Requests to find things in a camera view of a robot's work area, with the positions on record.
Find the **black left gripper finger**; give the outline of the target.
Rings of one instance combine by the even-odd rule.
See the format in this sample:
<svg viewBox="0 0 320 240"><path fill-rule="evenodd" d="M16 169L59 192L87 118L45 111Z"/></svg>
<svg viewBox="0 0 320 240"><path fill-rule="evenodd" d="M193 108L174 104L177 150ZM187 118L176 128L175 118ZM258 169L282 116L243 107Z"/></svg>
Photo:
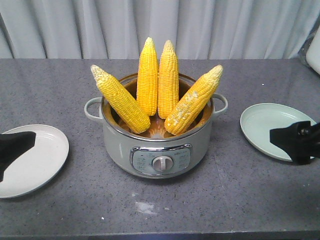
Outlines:
<svg viewBox="0 0 320 240"><path fill-rule="evenodd" d="M3 133L0 135L0 181L4 179L5 170L22 154L35 146L36 133L23 131Z"/></svg>

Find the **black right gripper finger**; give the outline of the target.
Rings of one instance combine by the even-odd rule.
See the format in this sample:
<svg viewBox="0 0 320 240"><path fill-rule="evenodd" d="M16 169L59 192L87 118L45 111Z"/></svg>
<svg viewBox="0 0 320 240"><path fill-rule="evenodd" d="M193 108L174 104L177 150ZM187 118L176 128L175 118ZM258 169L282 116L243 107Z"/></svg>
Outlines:
<svg viewBox="0 0 320 240"><path fill-rule="evenodd" d="M285 151L296 165L306 165L320 157L320 124L299 121L269 131L269 142Z"/></svg>

